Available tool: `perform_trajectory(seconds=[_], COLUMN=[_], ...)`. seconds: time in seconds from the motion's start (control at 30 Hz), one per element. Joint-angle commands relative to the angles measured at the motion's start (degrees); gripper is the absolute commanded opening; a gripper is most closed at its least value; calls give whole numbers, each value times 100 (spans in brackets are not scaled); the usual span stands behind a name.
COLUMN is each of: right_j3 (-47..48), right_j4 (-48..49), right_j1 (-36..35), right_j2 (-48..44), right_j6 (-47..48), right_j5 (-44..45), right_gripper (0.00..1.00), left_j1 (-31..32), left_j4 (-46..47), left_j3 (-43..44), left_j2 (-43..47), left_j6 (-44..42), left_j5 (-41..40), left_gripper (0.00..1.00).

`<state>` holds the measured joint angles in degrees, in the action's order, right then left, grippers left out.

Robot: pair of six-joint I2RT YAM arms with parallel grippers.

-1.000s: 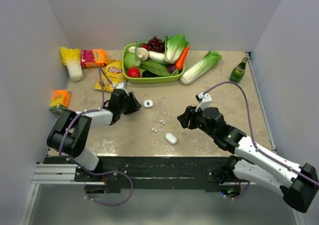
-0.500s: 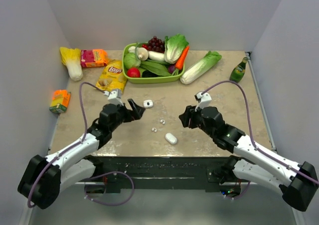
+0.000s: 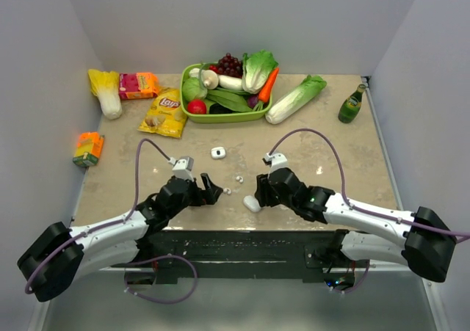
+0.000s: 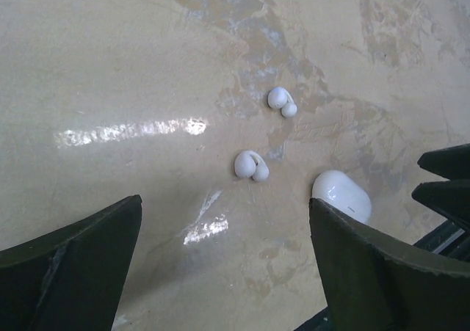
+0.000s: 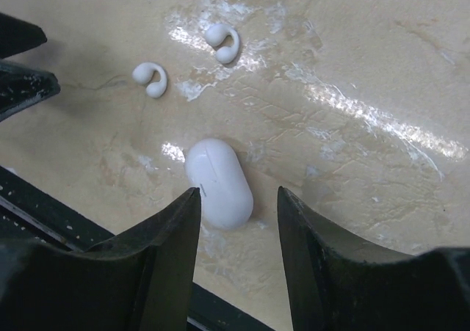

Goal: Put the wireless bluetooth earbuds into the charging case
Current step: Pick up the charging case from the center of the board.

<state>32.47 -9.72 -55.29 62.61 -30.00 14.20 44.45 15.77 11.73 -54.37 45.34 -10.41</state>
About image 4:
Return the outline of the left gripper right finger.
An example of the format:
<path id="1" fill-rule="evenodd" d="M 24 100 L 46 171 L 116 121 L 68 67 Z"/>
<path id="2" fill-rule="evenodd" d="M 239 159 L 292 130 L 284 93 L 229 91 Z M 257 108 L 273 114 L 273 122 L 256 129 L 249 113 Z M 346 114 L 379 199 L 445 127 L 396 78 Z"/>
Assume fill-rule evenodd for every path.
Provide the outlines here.
<path id="1" fill-rule="evenodd" d="M 335 330 L 469 329 L 469 263 L 406 244 L 314 198 L 309 224 Z"/>

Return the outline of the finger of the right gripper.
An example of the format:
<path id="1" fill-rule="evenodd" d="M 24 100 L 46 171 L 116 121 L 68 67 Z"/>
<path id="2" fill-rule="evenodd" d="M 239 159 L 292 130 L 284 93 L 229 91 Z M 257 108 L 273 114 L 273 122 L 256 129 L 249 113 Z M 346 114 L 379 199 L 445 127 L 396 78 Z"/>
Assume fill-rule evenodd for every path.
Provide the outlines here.
<path id="1" fill-rule="evenodd" d="M 469 179 L 421 183 L 411 196 L 469 232 Z"/>
<path id="2" fill-rule="evenodd" d="M 470 145 L 458 145 L 424 153 L 418 165 L 446 179 L 469 179 Z"/>

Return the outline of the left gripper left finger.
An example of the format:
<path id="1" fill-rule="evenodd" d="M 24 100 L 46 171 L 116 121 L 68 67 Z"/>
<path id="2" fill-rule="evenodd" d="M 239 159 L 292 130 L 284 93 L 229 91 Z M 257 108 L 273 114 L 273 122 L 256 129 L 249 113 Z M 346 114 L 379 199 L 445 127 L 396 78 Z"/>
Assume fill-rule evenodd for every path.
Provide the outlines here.
<path id="1" fill-rule="evenodd" d="M 1 329 L 110 330 L 141 222 L 133 195 L 1 251 Z"/>

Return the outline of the white oval case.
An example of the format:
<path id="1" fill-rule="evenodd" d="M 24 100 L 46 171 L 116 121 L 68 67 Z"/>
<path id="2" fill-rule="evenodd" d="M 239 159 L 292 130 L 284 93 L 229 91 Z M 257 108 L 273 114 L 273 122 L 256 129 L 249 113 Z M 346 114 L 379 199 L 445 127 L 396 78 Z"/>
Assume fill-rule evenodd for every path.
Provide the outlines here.
<path id="1" fill-rule="evenodd" d="M 365 225 L 372 215 L 369 195 L 355 181 L 338 170 L 321 173 L 314 181 L 311 196 L 324 200 Z"/>

